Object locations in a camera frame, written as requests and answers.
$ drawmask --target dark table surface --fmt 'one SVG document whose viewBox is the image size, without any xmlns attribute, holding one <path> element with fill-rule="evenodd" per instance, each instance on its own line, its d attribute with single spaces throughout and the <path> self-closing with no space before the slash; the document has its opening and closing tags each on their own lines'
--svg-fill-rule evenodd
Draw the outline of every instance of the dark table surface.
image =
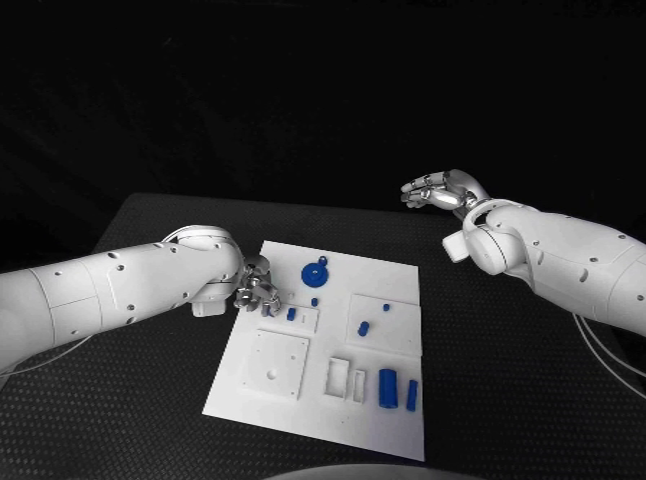
<svg viewBox="0 0 646 480">
<path fill-rule="evenodd" d="M 646 478 L 646 402 L 596 363 L 570 314 L 522 281 L 450 262 L 450 214 L 139 194 L 95 252 L 192 224 L 225 228 L 245 254 L 271 240 L 420 266 L 426 465 L 483 478 Z M 417 464 L 202 415 L 235 316 L 193 318 L 183 307 L 15 376 L 0 478 L 260 479 L 317 465 Z"/>
</svg>

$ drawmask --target blue object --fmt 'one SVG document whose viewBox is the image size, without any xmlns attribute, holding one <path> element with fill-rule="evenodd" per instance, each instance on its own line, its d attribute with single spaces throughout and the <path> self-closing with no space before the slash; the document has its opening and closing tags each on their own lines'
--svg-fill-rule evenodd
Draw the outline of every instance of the blue object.
<svg viewBox="0 0 646 480">
<path fill-rule="evenodd" d="M 378 404 L 384 408 L 398 408 L 398 372 L 390 368 L 378 371 Z"/>
<path fill-rule="evenodd" d="M 368 333 L 369 333 L 369 322 L 362 322 L 362 324 L 359 325 L 359 336 L 365 337 Z"/>
<path fill-rule="evenodd" d="M 319 263 L 310 263 L 302 270 L 302 281 L 313 288 L 322 287 L 328 282 L 328 258 L 320 257 Z"/>
<path fill-rule="evenodd" d="M 407 409 L 414 412 L 417 410 L 417 380 L 410 380 L 410 390 L 407 391 Z"/>
</svg>

